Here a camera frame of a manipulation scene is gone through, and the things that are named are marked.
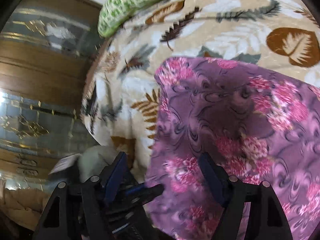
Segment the purple floral garment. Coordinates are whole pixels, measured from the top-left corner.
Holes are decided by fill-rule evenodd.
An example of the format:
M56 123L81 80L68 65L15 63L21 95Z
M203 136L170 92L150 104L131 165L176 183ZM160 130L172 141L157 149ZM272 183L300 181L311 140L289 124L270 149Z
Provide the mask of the purple floral garment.
M161 88L146 185L164 185L147 206L175 239L210 239L222 214L197 163L210 154L245 183L269 181L294 239L319 224L319 88L245 62L171 57Z

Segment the wooden glass door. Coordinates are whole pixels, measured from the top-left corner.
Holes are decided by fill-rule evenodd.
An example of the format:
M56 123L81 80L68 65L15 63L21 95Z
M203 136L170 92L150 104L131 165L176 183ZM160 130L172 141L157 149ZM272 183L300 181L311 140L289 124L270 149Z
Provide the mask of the wooden glass door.
M90 0L21 0L1 26L1 179L50 189L62 157L95 146L80 118L102 39Z

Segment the leaf pattern fleece blanket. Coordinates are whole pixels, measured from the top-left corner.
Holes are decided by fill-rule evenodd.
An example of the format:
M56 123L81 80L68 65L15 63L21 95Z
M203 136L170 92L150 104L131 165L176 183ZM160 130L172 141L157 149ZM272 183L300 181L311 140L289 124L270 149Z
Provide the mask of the leaf pattern fleece blanket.
M319 24L302 0L162 0L106 40L87 73L81 117L103 146L128 155L143 180L159 86L171 56L238 60L319 86Z

